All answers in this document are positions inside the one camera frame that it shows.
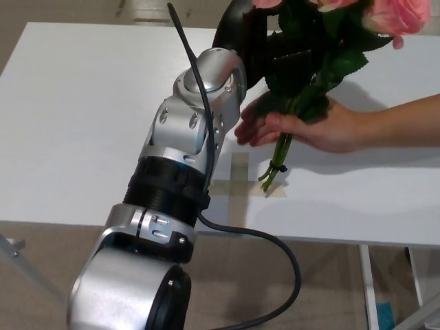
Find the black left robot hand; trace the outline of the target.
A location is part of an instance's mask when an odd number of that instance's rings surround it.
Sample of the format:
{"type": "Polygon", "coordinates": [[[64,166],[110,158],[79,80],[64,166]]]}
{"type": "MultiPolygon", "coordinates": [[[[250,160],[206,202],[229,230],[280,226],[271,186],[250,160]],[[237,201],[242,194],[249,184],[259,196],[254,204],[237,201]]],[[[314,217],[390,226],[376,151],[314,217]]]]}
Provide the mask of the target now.
{"type": "Polygon", "coordinates": [[[293,95],[310,81],[317,52],[309,38],[289,32],[268,34],[267,17],[275,14],[282,17],[280,10],[232,1],[221,17],[212,46],[236,52],[245,66],[248,89],[266,79],[280,87],[281,94],[293,95]]]}

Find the human hand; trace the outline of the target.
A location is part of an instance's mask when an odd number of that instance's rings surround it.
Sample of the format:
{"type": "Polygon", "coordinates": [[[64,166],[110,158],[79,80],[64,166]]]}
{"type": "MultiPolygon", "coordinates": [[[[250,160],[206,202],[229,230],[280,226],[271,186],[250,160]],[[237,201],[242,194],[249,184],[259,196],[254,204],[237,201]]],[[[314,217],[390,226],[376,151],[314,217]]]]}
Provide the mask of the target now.
{"type": "Polygon", "coordinates": [[[262,97],[250,103],[241,113],[241,123],[234,134],[237,143],[253,147],[275,142],[283,133],[312,148],[328,153],[350,153],[359,149],[364,114],[346,108],[330,98],[326,115],[305,122],[292,114],[256,115],[262,97]]]}

